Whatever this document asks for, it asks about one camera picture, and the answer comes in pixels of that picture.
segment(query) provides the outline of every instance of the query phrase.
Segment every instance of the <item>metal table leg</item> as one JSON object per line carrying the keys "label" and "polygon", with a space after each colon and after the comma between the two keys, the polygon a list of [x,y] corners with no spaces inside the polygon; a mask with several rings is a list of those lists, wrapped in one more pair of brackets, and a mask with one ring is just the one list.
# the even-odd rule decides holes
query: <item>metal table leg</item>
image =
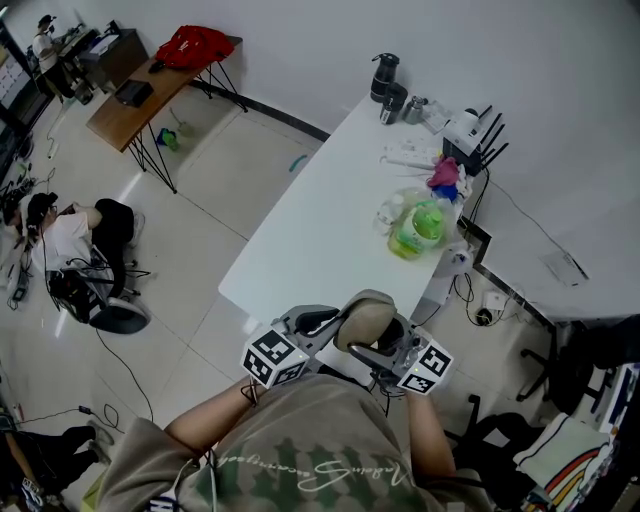
{"label": "metal table leg", "polygon": [[[240,98],[240,95],[238,94],[238,91],[236,90],[235,86],[233,85],[233,82],[229,78],[229,75],[227,75],[227,72],[222,67],[222,62],[216,62],[216,64],[218,64],[218,66],[220,66],[220,69],[222,70],[222,72],[224,73],[225,78],[227,79],[227,82],[229,82],[229,85],[231,86],[231,89],[233,89],[233,90],[229,90],[229,88],[226,85],[224,85],[220,80],[218,80],[218,77],[216,77],[213,74],[213,72],[211,71],[211,64],[209,64],[207,66],[206,70],[205,70],[209,74],[209,82],[208,82],[209,87],[211,87],[211,79],[213,78],[216,82],[218,82],[218,84],[220,84],[220,87],[222,87],[225,91],[227,91],[228,93],[233,94],[235,96],[234,99],[232,99],[231,101],[233,101],[236,105],[238,105],[245,112],[249,112],[249,109],[247,109],[247,106],[242,102],[242,99]],[[200,80],[202,83],[204,83],[205,85],[207,84],[207,81],[205,81],[202,78],[201,75],[198,75],[196,78],[198,80]],[[209,99],[212,98],[210,90],[206,90],[206,91],[204,91],[204,93],[207,95],[207,97]]]}
{"label": "metal table leg", "polygon": [[169,171],[167,170],[167,166],[164,163],[164,158],[162,157],[162,153],[160,152],[160,147],[158,147],[158,142],[156,141],[156,136],[153,133],[153,128],[151,128],[151,124],[148,124],[147,126],[149,127],[151,138],[153,139],[153,143],[155,144],[156,150],[158,151],[158,156],[160,157],[162,168],[160,168],[160,166],[156,163],[156,161],[151,156],[151,153],[149,153],[149,150],[145,147],[144,142],[142,141],[142,133],[139,133],[138,135],[136,135],[136,138],[133,140],[133,142],[129,146],[129,151],[131,151],[133,158],[135,159],[136,163],[140,166],[143,172],[147,172],[147,165],[148,165],[149,169],[151,169],[154,173],[156,173],[158,178],[160,178],[164,182],[164,184],[173,191],[174,194],[177,194],[178,191],[176,190],[176,187],[173,184],[173,181],[171,180],[171,175],[169,174]]}

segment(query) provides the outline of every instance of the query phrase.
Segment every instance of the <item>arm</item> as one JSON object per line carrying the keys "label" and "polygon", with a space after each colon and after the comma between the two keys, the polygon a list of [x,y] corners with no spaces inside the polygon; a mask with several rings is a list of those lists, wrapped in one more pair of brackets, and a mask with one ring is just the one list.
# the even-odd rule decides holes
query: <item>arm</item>
{"label": "arm", "polygon": [[[178,416],[164,431],[194,453],[204,453],[227,435],[251,407],[249,400],[240,392],[240,389],[247,385],[248,377]],[[265,392],[266,389],[257,386],[258,396]]]}
{"label": "arm", "polygon": [[426,478],[454,476],[456,466],[433,402],[428,396],[407,393],[411,467],[420,485]]}
{"label": "arm", "polygon": [[24,476],[33,482],[36,487],[40,487],[38,481],[36,480],[36,476],[33,474],[33,470],[29,465],[29,461],[25,457],[23,451],[18,446],[18,443],[13,438],[13,435],[6,434],[7,445],[9,446],[9,451],[11,451],[11,456],[16,461],[20,469],[24,473]]}

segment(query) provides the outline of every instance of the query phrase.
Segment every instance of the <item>person sitting on floor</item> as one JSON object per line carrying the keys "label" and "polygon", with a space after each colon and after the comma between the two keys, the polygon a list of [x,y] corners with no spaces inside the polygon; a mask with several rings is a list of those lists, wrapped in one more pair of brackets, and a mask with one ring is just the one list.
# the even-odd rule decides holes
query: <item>person sitting on floor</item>
{"label": "person sitting on floor", "polygon": [[[100,199],[95,207],[76,203],[60,215],[55,194],[35,194],[28,207],[27,227],[35,241],[32,261],[45,275],[74,265],[74,258],[89,262],[91,244],[106,258],[113,271],[110,296],[118,297],[124,288],[126,270],[124,249],[135,247],[144,227],[144,215],[114,201]],[[91,231],[91,243],[87,240]]]}
{"label": "person sitting on floor", "polygon": [[4,223],[6,226],[14,227],[18,233],[18,241],[27,237],[27,208],[29,202],[33,198],[33,194],[25,195],[21,198],[13,198],[7,201],[2,212],[4,217]]}
{"label": "person sitting on floor", "polygon": [[[76,453],[86,442],[87,450]],[[38,495],[57,495],[75,482],[94,463],[111,461],[101,445],[113,445],[113,438],[97,423],[72,427],[61,436],[32,432],[0,432],[0,468],[3,501],[22,496],[26,478]]]}

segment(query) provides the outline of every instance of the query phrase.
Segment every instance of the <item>shoe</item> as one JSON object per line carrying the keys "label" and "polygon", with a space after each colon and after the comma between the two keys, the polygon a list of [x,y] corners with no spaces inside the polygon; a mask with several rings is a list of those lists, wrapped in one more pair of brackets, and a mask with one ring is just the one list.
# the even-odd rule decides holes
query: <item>shoe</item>
{"label": "shoe", "polygon": [[95,454],[98,456],[98,462],[100,464],[104,464],[105,466],[108,466],[109,464],[111,464],[111,459],[109,458],[109,456],[105,453],[102,447],[95,441],[89,441],[89,450],[95,452]]}
{"label": "shoe", "polygon": [[113,446],[113,437],[104,428],[98,425],[94,420],[87,421],[87,426],[92,427],[96,431],[96,442],[107,446]]}
{"label": "shoe", "polygon": [[145,217],[142,213],[136,212],[133,214],[133,237],[129,242],[129,247],[135,247],[140,241],[140,235],[144,229]]}

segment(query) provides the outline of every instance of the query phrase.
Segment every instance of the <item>white table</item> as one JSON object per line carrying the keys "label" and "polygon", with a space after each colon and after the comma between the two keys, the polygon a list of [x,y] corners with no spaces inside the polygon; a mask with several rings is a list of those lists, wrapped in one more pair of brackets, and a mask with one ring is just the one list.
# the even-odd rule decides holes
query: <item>white table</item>
{"label": "white table", "polygon": [[[375,233],[373,219],[386,198],[400,188],[424,186],[424,179],[401,177],[407,174],[404,167],[380,158],[388,143],[423,138],[441,148],[442,136],[422,125],[382,125],[379,113],[380,104],[368,96],[358,104],[280,198],[220,284],[220,293],[260,322],[271,323],[301,304],[341,308],[366,288],[389,294],[406,318],[417,306],[443,249],[409,262],[391,253],[386,238]],[[332,344],[325,350],[333,359],[323,362],[362,383],[370,380],[369,368],[355,358]]]}

